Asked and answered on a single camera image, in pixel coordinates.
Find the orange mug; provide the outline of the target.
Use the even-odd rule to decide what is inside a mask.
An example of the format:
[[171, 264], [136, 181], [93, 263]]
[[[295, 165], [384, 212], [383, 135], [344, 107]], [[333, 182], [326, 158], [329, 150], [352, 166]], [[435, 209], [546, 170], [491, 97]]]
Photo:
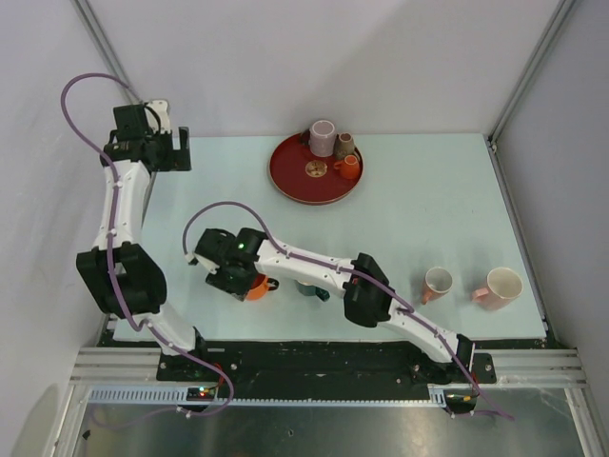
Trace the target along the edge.
[[276, 290], [279, 285], [280, 283], [277, 279], [270, 278], [263, 274], [259, 274], [255, 279], [251, 289], [247, 293], [246, 299], [247, 301], [260, 300], [268, 292]]

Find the dark green mug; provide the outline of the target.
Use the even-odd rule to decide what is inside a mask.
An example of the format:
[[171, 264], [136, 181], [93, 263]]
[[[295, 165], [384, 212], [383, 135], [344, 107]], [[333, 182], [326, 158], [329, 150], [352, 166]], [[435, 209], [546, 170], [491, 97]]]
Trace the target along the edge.
[[323, 288], [300, 281], [296, 281], [295, 284], [299, 293], [305, 297], [316, 297], [323, 302], [327, 302], [330, 298], [330, 293]]

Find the lilac mug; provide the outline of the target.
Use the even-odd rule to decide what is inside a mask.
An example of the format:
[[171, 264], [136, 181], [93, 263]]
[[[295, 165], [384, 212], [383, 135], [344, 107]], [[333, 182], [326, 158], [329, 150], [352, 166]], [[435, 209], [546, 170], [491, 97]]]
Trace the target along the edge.
[[335, 125], [329, 120], [321, 119], [303, 132], [302, 140], [313, 155], [325, 158], [333, 154], [336, 136]]

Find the small orange cup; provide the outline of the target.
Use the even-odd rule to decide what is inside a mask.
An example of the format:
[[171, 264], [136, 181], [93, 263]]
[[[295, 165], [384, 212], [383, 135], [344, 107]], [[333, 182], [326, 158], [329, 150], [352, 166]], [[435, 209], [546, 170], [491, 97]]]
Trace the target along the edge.
[[342, 160], [336, 161], [333, 168], [339, 172], [343, 179], [356, 179], [361, 172], [361, 164], [355, 154], [348, 154]]

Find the brown textured cup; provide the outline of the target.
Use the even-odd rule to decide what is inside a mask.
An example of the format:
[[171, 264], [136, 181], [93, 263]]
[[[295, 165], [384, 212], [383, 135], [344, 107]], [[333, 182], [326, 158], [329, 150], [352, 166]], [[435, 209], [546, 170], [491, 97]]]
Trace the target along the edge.
[[340, 133], [334, 145], [334, 158], [337, 161], [343, 160], [347, 155], [355, 153], [355, 141], [353, 135], [349, 132]]

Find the small salmon pink mug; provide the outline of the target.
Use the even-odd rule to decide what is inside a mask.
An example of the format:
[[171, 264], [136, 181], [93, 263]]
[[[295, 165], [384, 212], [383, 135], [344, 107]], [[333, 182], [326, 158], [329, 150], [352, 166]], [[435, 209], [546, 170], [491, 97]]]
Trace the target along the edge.
[[451, 273], [441, 267], [430, 268], [423, 277], [422, 304], [426, 305], [446, 295], [453, 286]]

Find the large pale pink mug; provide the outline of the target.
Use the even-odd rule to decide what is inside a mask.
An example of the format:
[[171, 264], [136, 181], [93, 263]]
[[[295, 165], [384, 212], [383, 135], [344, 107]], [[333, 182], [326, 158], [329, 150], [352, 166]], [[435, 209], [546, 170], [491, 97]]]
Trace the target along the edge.
[[474, 303], [487, 310], [499, 310], [519, 298], [523, 291], [521, 277], [511, 268], [494, 268], [483, 285], [471, 294]]

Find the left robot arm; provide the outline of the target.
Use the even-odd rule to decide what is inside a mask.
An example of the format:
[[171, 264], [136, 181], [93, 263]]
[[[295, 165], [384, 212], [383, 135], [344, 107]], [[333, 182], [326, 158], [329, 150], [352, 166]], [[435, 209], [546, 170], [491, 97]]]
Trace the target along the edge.
[[199, 380], [211, 367], [205, 341], [168, 302], [166, 277], [141, 245], [151, 178], [191, 169], [189, 131], [178, 129], [175, 148], [165, 99], [117, 107], [113, 116], [116, 127], [100, 155], [106, 183], [102, 220], [76, 267], [102, 312], [136, 331], [150, 330], [163, 354], [179, 356], [178, 369]]

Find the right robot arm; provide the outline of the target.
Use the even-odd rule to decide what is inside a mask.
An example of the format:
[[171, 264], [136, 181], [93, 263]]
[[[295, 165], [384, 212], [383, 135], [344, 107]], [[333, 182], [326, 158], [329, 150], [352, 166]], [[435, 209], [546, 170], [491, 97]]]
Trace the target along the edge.
[[242, 228], [236, 235], [208, 228], [196, 247], [184, 253], [189, 264], [207, 270], [208, 284], [241, 301], [260, 275], [323, 289], [343, 300], [349, 322], [363, 328], [389, 328], [420, 350], [446, 379], [473, 380], [475, 344], [417, 312], [389, 285], [368, 254], [355, 259], [324, 256], [254, 228]]

